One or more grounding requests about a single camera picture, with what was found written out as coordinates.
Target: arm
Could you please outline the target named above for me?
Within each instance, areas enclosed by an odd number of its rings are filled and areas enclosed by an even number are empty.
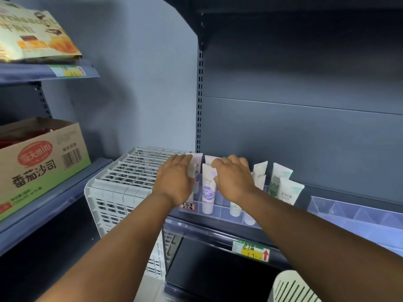
[[[236,156],[216,159],[216,183],[247,211],[322,301],[400,301],[403,259],[254,186]]]
[[[133,302],[169,212],[184,203],[194,179],[192,156],[174,155],[158,171],[153,192],[88,251],[40,302]]]

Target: gray wall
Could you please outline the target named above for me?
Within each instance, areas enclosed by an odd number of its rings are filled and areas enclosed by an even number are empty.
[[[78,121],[90,153],[194,151],[197,38],[162,0],[11,0],[46,9],[101,78],[43,83],[54,118]]]
[[[214,33],[200,152],[278,162],[303,184],[403,203],[401,15],[307,17],[233,20]]]

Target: red arrow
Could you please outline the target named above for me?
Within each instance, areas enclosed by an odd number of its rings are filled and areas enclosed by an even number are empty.
[[[264,260],[265,262],[268,262],[268,260],[269,260],[269,253],[267,252],[267,250],[265,250],[265,251],[263,252],[263,255],[264,255],[263,260]]]

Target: hand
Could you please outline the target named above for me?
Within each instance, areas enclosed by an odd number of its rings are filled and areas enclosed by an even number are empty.
[[[192,155],[177,154],[160,166],[152,189],[153,193],[162,193],[169,197],[173,207],[184,203],[192,193],[194,178],[187,176]]]
[[[239,204],[245,194],[256,189],[248,161],[231,155],[228,158],[215,159],[211,167],[217,169],[214,177],[220,193],[229,201]]]

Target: red logo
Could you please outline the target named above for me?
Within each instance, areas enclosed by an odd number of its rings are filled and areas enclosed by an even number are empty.
[[[3,203],[0,204],[0,214],[3,214],[5,211],[7,211],[9,208],[12,208],[13,206],[11,203]]]
[[[33,142],[18,154],[18,163],[25,167],[31,167],[41,163],[50,156],[53,145],[48,141]]]

